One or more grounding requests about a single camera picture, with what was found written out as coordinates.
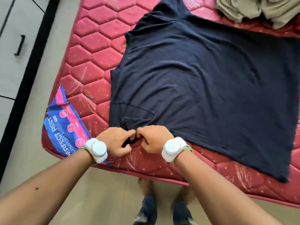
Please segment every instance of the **tiled floor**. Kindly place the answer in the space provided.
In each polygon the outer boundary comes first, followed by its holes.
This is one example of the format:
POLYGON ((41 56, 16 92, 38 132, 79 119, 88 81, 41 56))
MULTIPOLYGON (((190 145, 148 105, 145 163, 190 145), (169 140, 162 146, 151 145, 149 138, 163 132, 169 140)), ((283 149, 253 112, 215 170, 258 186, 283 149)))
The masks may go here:
MULTIPOLYGON (((59 159, 43 150, 41 128, 50 91, 58 72, 80 0, 61 0, 32 92, 13 146, 0 197, 59 159)), ((172 224, 170 203, 180 186, 155 182, 159 198, 158 225, 172 224)), ((140 209, 137 178, 90 168, 73 189, 51 224, 128 224, 140 209)), ((299 224, 300 210, 256 200, 285 225, 299 224)), ((210 224, 199 203, 189 206, 199 224, 210 224)))

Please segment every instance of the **hand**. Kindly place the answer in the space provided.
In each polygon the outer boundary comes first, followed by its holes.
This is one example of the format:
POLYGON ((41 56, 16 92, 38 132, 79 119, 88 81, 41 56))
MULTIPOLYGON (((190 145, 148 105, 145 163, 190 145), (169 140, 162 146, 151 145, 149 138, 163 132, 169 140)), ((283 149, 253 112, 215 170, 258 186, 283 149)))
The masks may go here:
POLYGON ((143 128, 137 128, 137 137, 141 135, 144 137, 142 142, 142 148, 148 153, 161 153, 163 151, 163 145, 174 136, 170 131, 160 125, 150 125, 143 128))
POLYGON ((107 147, 107 154, 109 156, 121 157, 131 152, 130 145, 122 147, 122 144, 130 137, 133 140, 135 137, 135 130, 126 131, 118 127, 110 127, 104 132, 100 133, 96 139, 104 142, 107 147))

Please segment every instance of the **beige cloth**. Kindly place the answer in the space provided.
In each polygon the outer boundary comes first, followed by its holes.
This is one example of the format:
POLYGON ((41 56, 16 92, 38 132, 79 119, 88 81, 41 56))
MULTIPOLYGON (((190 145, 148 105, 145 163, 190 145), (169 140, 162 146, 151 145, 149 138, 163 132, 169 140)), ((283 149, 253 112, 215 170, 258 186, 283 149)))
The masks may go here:
POLYGON ((234 22, 252 19, 261 13, 278 29, 300 13, 300 0, 217 0, 216 9, 234 22))

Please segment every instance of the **black handle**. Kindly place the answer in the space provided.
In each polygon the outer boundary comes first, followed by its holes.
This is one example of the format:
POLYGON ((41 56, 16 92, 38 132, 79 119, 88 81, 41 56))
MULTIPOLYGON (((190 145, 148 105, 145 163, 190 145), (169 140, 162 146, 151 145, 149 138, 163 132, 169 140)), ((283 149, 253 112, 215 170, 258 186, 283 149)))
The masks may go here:
POLYGON ((22 46, 23 46, 25 37, 26 37, 25 35, 21 35, 21 42, 20 42, 20 45, 19 45, 17 53, 15 53, 15 56, 19 56, 20 55, 20 52, 22 50, 22 46))

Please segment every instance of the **red mattress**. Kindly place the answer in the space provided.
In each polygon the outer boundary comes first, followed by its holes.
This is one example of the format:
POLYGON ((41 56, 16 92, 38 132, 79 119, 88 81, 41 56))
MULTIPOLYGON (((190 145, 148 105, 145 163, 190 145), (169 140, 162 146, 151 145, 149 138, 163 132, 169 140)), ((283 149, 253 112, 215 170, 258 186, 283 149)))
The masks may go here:
MULTIPOLYGON (((160 0, 81 0, 71 32, 69 44, 49 101, 52 101, 60 84, 66 96, 77 110, 81 120, 96 137, 108 128, 110 108, 110 70, 115 68, 124 54, 126 41, 123 34, 134 28, 137 21, 160 0)), ((195 15, 237 28, 270 33, 276 36, 300 37, 290 22, 274 31, 268 22, 258 19, 233 23, 214 10, 216 0, 184 0, 195 15)), ((217 170, 250 197, 300 208, 300 121, 298 122, 294 150, 290 164, 289 182, 279 183, 228 157, 196 145, 195 154, 217 170)), ((42 130, 42 145, 52 155, 62 158, 42 130)), ((172 163, 166 163, 161 155, 146 153, 140 142, 133 145, 129 155, 109 157, 111 167, 97 164, 95 167, 188 185, 172 163)))

